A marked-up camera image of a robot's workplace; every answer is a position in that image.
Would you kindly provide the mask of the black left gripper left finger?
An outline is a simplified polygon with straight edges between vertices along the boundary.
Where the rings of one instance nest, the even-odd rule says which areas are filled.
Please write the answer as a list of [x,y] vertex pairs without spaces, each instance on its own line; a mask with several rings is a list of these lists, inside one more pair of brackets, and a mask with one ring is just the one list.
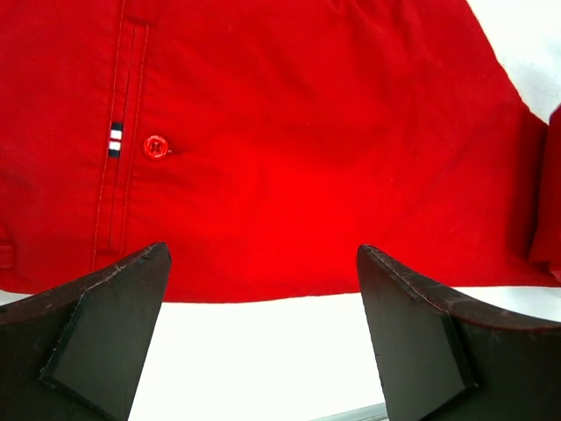
[[152,244],[1,308],[3,420],[126,420],[171,255]]

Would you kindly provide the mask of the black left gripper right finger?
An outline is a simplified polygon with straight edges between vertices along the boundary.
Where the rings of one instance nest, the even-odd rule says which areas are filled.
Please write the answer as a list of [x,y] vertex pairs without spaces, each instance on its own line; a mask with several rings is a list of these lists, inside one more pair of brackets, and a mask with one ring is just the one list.
[[559,322],[484,303],[372,246],[357,270],[390,419],[559,419]]

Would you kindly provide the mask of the red trousers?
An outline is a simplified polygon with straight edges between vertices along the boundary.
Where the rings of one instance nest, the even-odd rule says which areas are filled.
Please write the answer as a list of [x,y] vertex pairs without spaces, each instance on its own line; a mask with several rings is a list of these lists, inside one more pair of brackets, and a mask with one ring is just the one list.
[[554,287],[547,130],[465,1],[4,1],[1,287],[155,242],[168,302],[354,293],[364,244]]

